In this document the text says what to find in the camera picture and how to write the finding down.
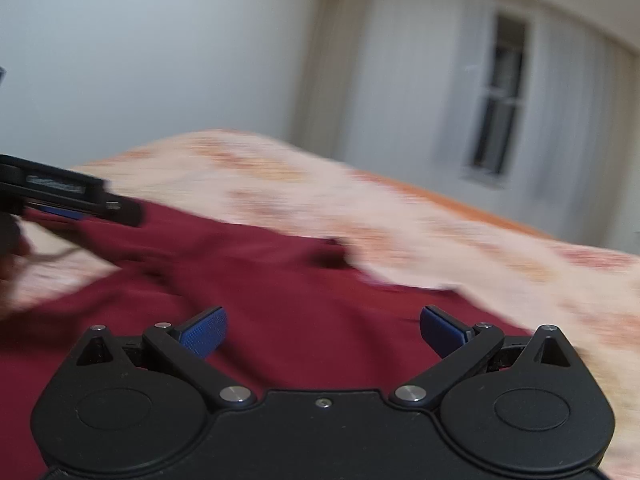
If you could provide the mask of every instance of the floral blanket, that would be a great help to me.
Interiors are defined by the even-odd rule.
[[[338,237],[352,263],[379,279],[453,287],[532,330],[559,325],[616,413],[604,471],[640,479],[640,258],[470,221],[343,164],[242,132],[171,137],[76,169],[111,180],[114,192],[201,216]],[[36,254],[5,295],[5,315],[113,271],[38,226],[24,229]]]

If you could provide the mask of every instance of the silver bolt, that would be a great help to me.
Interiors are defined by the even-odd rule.
[[[316,400],[316,406],[318,408],[322,408],[322,409],[326,409],[328,407],[330,407],[334,402],[331,399],[317,399]]]
[[[406,400],[407,402],[418,402],[427,396],[425,389],[415,384],[400,386],[395,393],[398,399]]]
[[[251,397],[251,390],[244,386],[227,386],[220,390],[220,398],[226,402],[245,402]]]

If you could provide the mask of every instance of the bed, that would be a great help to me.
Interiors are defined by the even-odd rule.
[[[613,480],[640,479],[640,258],[558,242],[245,132],[183,134],[75,169],[110,180],[114,192],[197,215],[341,238],[351,263],[378,280],[455,288],[530,329],[559,325],[616,413],[604,471]],[[114,270],[68,240],[23,227],[34,255],[5,295],[5,316]]]

